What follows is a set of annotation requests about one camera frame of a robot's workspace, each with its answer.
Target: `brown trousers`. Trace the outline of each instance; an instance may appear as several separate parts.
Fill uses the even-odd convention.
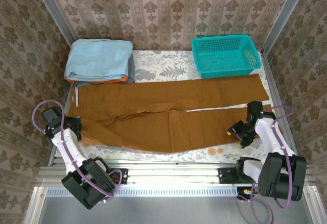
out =
[[[82,118],[87,144],[163,153],[235,142],[236,138],[228,136],[226,130],[240,119],[245,121],[247,116],[246,108],[184,110],[269,99],[257,74],[208,80],[92,85],[80,87],[78,97],[79,107],[72,103],[68,114]]]

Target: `teal plastic basket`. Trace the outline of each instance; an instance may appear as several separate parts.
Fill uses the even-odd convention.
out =
[[[248,75],[261,67],[254,43],[245,34],[195,38],[192,51],[203,79]]]

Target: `white patterned tablecloth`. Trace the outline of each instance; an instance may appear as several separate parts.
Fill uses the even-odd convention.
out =
[[[136,82],[180,81],[201,78],[195,66],[192,51],[134,51],[133,55]],[[251,74],[253,73],[260,75],[263,86],[270,98],[269,101],[264,102],[264,105],[272,105],[263,65]],[[246,104],[215,109],[239,107],[246,107]],[[244,149],[233,143],[174,154],[144,152],[104,145],[80,145],[87,157],[94,158],[100,156],[103,159],[235,163],[241,156],[254,157],[260,160],[264,160],[266,157],[264,147],[259,139],[256,139],[250,146]],[[58,150],[56,151],[56,157],[61,157]]]

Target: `patterned wall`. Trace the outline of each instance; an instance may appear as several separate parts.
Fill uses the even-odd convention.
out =
[[[268,60],[327,209],[327,0],[299,0]]]
[[[191,49],[196,36],[249,34],[261,48],[285,0],[55,0],[75,39]]]
[[[65,101],[67,48],[41,0],[0,0],[0,223],[22,223],[48,162],[51,145],[31,114],[43,99]]]

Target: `folded towel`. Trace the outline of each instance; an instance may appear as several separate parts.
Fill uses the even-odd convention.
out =
[[[111,81],[103,81],[103,82],[87,82],[87,81],[74,81],[74,80],[67,80],[70,83],[75,82],[77,87],[83,87],[87,85],[93,84],[108,84],[108,83],[126,83],[126,80],[111,80]],[[128,60],[128,80],[127,83],[135,83],[135,63],[133,55]]]
[[[79,39],[66,64],[68,80],[101,82],[128,78],[133,44],[125,40]]]

